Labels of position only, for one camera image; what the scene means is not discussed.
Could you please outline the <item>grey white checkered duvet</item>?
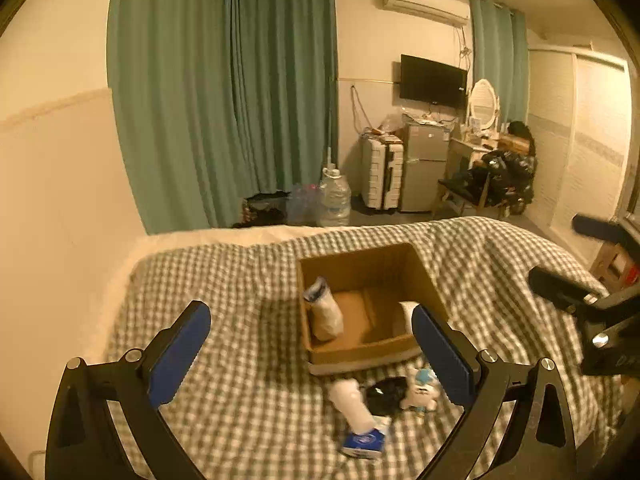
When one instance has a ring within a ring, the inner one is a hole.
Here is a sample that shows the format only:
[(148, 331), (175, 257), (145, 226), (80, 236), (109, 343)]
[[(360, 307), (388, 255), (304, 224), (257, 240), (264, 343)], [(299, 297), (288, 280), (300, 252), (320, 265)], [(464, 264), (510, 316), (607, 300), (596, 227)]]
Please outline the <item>grey white checkered duvet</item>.
[(163, 416), (209, 479), (412, 479), (446, 439), (460, 410), (440, 401), (426, 415), (404, 413), (382, 455), (358, 460), (341, 450), (346, 424), (326, 400), (326, 381), (308, 372), (300, 339), (296, 263), (300, 258), (409, 242), (416, 246), (450, 316), (477, 348), (559, 369), (577, 442), (602, 453), (622, 412), (615, 377), (587, 377), (572, 319), (533, 295), (534, 266), (589, 288), (596, 280), (568, 252), (542, 237), (482, 217), (367, 226), (287, 242), (213, 244), (143, 259), (104, 356), (144, 347), (193, 299), (212, 327)]

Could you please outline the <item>white tube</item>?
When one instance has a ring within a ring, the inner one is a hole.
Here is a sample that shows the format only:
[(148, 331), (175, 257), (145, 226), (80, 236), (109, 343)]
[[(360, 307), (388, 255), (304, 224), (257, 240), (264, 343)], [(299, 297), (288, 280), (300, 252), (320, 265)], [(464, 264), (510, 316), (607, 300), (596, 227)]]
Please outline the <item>white tube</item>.
[(346, 419), (354, 434), (367, 434), (375, 427), (373, 415), (364, 404), (359, 382), (340, 379), (329, 388), (329, 399)]

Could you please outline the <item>large water bottle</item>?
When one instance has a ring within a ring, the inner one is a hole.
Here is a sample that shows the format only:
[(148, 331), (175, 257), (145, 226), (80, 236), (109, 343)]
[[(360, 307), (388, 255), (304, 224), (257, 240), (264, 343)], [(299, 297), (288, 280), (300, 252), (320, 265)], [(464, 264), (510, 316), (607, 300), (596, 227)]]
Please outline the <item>large water bottle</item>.
[(318, 225), (347, 226), (352, 190), (344, 174), (335, 167), (324, 168), (320, 182)]

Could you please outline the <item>black garbage bags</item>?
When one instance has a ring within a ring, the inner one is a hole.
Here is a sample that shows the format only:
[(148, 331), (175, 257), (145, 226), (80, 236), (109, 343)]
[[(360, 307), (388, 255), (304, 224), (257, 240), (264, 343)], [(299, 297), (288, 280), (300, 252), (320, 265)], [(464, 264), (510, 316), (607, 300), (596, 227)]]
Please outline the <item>black garbage bags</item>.
[(524, 122), (510, 122), (498, 148), (476, 162), (465, 178), (466, 188), (479, 200), (488, 185), (485, 204), (506, 205), (510, 214), (522, 214), (534, 199), (537, 171), (536, 145)]

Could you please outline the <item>wooden dressing table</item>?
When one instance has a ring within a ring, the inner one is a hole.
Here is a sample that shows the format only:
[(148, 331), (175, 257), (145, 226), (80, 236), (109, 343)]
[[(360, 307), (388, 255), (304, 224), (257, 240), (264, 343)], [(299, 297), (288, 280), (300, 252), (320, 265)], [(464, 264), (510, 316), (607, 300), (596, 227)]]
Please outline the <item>wooden dressing table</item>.
[(489, 176), (486, 176), (480, 187), (480, 195), (472, 196), (462, 190), (462, 177), (474, 167), (483, 165), (483, 157), (492, 148), (475, 145), (460, 139), (451, 138), (444, 176), (437, 181), (436, 195), (432, 203), (432, 215), (436, 217), (445, 206), (451, 207), (458, 216), (464, 214), (465, 208), (472, 208), (476, 214), (486, 214), (491, 210), (488, 204), (490, 187)]

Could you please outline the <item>black plastic cup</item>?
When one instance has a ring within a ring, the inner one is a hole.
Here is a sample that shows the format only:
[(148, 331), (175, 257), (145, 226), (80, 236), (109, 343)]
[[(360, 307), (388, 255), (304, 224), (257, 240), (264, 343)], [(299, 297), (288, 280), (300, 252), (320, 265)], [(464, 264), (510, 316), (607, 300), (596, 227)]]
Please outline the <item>black plastic cup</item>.
[(407, 378), (387, 377), (368, 387), (364, 398), (372, 415), (394, 417), (401, 411), (401, 402), (405, 399), (407, 391)]

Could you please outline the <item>blue Vinda tissue pack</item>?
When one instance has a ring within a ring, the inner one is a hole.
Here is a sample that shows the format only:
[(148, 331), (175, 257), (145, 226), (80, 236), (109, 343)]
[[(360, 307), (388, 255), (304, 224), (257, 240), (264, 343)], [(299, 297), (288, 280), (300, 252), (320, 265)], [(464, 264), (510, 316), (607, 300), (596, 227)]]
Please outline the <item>blue Vinda tissue pack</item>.
[(374, 416), (374, 428), (365, 434), (350, 432), (344, 439), (342, 453), (349, 457), (374, 460), (382, 455), (392, 419), (388, 416)]

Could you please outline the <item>white wardrobe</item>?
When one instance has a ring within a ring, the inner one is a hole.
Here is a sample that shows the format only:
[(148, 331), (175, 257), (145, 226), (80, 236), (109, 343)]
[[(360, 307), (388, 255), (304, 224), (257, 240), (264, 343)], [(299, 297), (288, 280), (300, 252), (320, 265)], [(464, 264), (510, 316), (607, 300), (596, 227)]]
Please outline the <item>white wardrobe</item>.
[(586, 49), (531, 48), (526, 125), (538, 167), (525, 215), (590, 266), (601, 244), (576, 234), (572, 220), (612, 218), (620, 203), (631, 142), (628, 63)]

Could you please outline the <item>green curtain left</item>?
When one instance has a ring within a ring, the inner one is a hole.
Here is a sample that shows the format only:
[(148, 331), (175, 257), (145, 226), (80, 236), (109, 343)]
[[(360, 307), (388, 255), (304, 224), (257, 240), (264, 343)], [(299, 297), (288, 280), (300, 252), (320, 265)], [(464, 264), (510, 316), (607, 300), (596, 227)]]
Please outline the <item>green curtain left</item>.
[(150, 234), (232, 226), (336, 151), (335, 0), (111, 0), (106, 57)]

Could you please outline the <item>brown cardboard box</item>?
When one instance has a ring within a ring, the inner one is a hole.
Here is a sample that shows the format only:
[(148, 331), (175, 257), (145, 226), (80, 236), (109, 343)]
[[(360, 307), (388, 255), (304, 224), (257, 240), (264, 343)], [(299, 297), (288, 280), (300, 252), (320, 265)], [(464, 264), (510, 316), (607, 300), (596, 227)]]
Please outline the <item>brown cardboard box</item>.
[(314, 315), (299, 300), (308, 370), (329, 376), (368, 370), (415, 358), (421, 353), (407, 328), (404, 301), (415, 301), (445, 321), (447, 309), (435, 282), (411, 243), (303, 258), (297, 263), (298, 289), (324, 278), (343, 315), (343, 331), (322, 341)]

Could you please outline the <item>white toy figure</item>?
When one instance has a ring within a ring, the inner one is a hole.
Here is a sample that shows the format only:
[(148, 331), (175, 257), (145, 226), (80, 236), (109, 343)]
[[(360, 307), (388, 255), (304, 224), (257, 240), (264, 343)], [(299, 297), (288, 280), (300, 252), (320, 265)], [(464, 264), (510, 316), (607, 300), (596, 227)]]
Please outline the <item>white toy figure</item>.
[(440, 397), (440, 382), (431, 367), (413, 367), (407, 376), (407, 391), (400, 401), (402, 410), (435, 411)]

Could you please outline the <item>white suitcase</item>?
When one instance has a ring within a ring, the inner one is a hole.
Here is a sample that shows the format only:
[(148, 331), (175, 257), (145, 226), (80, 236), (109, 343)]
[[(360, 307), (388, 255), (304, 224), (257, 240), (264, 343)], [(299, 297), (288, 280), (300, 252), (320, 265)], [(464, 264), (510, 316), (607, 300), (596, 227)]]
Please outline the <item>white suitcase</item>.
[(366, 134), (361, 140), (361, 196), (374, 210), (394, 210), (400, 202), (404, 144), (394, 134)]

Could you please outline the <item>green curtain right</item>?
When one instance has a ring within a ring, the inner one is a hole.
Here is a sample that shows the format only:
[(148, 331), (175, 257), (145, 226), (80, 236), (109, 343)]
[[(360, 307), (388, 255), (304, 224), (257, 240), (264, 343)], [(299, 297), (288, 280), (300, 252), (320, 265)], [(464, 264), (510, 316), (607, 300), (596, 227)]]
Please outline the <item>green curtain right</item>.
[(495, 0), (469, 0), (474, 81), (487, 79), (503, 122), (525, 122), (529, 56), (525, 14)]

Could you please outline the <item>black wall television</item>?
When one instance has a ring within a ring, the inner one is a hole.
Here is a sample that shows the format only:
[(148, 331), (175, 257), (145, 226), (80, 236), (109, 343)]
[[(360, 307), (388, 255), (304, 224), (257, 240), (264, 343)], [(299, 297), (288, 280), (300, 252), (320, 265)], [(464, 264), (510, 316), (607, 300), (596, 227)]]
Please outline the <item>black wall television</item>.
[(468, 73), (462, 68), (403, 54), (399, 97), (451, 108), (465, 107)]

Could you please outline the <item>wooden stool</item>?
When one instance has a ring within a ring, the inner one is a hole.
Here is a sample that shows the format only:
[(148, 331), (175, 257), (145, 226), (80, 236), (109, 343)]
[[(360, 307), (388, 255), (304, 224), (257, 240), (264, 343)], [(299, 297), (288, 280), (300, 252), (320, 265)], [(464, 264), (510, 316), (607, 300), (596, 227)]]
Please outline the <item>wooden stool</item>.
[(620, 245), (603, 243), (590, 269), (609, 291), (619, 292), (639, 281), (639, 267)]

